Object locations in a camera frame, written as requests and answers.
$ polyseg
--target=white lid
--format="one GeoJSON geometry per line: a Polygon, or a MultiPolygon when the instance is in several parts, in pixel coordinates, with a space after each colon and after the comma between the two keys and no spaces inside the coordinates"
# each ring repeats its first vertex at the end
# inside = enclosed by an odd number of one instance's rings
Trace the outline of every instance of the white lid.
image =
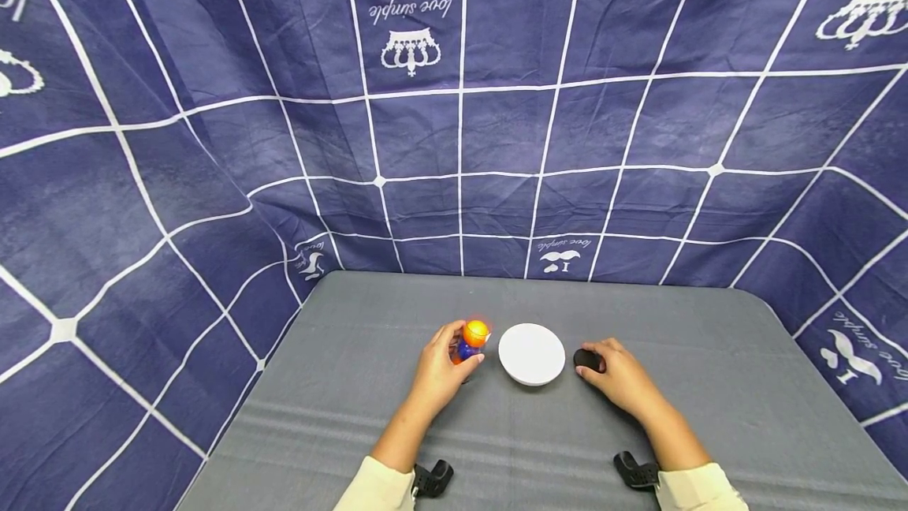
{"type": "Polygon", "coordinates": [[[498,358],[508,375],[522,385],[540,386],[565,367],[565,349],[548,327],[518,324],[498,340],[498,358]]]}

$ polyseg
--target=navy blue cloth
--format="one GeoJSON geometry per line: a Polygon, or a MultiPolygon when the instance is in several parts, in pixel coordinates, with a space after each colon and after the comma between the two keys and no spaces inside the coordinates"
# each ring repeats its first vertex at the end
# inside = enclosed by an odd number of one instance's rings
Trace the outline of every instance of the navy blue cloth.
{"type": "Polygon", "coordinates": [[[173,509],[338,268],[751,292],[908,474],[907,28],[0,0],[0,510],[173,509]]]}

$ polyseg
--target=black clip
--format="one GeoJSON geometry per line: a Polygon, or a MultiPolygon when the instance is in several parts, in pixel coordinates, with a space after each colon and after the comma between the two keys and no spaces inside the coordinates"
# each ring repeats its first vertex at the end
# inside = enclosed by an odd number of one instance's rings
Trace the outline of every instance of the black clip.
{"type": "Polygon", "coordinates": [[[649,489],[659,485],[659,467],[656,464],[640,465],[630,452],[616,453],[615,468],[628,487],[649,489]]]}
{"type": "Polygon", "coordinates": [[[413,469],[416,471],[416,479],[413,480],[414,498],[437,498],[445,492],[454,476],[454,468],[444,460],[438,460],[431,472],[419,464],[414,465],[413,469]]]}

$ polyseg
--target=sleeve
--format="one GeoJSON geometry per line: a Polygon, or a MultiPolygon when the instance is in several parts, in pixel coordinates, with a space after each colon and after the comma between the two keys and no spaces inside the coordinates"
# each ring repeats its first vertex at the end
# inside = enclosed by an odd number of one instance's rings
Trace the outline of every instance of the sleeve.
{"type": "Polygon", "coordinates": [[[746,511],[747,504],[718,464],[659,472],[656,497],[662,511],[746,511]]]}
{"type": "Polygon", "coordinates": [[[334,511],[413,511],[414,472],[401,474],[366,456],[334,511]]]}

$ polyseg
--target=white printed logo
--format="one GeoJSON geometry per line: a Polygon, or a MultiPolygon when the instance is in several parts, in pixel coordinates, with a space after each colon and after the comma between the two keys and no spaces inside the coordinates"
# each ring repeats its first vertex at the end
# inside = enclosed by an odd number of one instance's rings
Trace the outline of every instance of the white printed logo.
{"type": "Polygon", "coordinates": [[[826,16],[815,36],[819,39],[848,38],[846,50],[854,50],[867,36],[891,36],[908,28],[908,17],[902,17],[901,24],[896,23],[903,11],[908,11],[908,0],[852,0],[838,13],[826,16]],[[831,34],[827,33],[829,23],[841,17],[846,19],[831,34]]]}
{"type": "Polygon", "coordinates": [[[846,362],[848,363],[848,367],[843,367],[846,372],[837,375],[836,379],[843,385],[847,385],[848,381],[857,378],[857,374],[854,373],[856,371],[873,378],[877,385],[883,383],[883,374],[880,373],[880,369],[876,365],[873,365],[873,362],[865,360],[864,357],[854,355],[854,346],[846,335],[837,330],[826,331],[835,338],[835,348],[839,351],[839,353],[836,354],[835,351],[830,351],[826,348],[820,349],[820,355],[826,360],[826,365],[829,366],[830,369],[837,369],[840,364],[840,355],[846,358],[846,362]]]}
{"type": "Polygon", "coordinates": [[[570,249],[570,250],[567,250],[567,252],[563,252],[563,253],[559,253],[559,252],[545,253],[543,256],[540,256],[539,260],[548,260],[549,262],[551,262],[551,265],[548,265],[547,267],[543,268],[543,270],[542,270],[542,272],[549,273],[549,272],[555,272],[558,270],[556,261],[558,261],[558,260],[563,261],[563,263],[561,265],[561,272],[568,272],[568,265],[570,265],[570,262],[568,262],[568,261],[570,261],[572,259],[579,259],[579,258],[580,258],[580,253],[576,252],[574,249],[570,249]]]}
{"type": "Polygon", "coordinates": [[[0,65],[0,98],[7,95],[28,95],[41,91],[44,87],[44,80],[38,70],[32,68],[32,64],[24,59],[17,59],[12,52],[0,50],[0,64],[2,64],[0,65]],[[13,69],[5,69],[3,66],[11,66],[13,69]],[[4,71],[10,73],[12,77],[7,76],[4,71]],[[25,80],[31,81],[27,87],[13,86],[13,83],[21,85],[25,80]]]}
{"type": "Polygon", "coordinates": [[[389,31],[388,43],[385,44],[381,51],[381,64],[388,69],[407,68],[407,75],[416,75],[417,68],[434,66],[441,60],[441,47],[435,43],[432,34],[428,28],[417,29],[417,31],[397,32],[389,31]],[[435,49],[434,57],[430,58],[430,53],[435,49]],[[400,57],[407,52],[406,58],[400,57]],[[392,59],[388,61],[390,53],[393,53],[392,59]]]}
{"type": "MultiPolygon", "coordinates": [[[[323,244],[324,243],[313,244],[313,246],[306,248],[305,250],[311,248],[322,248],[323,244]]],[[[293,266],[298,268],[300,274],[307,275],[305,280],[321,277],[322,274],[325,273],[325,270],[324,268],[322,268],[322,265],[318,264],[318,260],[321,259],[324,255],[320,252],[312,252],[309,255],[309,259],[306,259],[305,250],[303,250],[303,253],[301,253],[300,255],[303,258],[293,266]]]]}

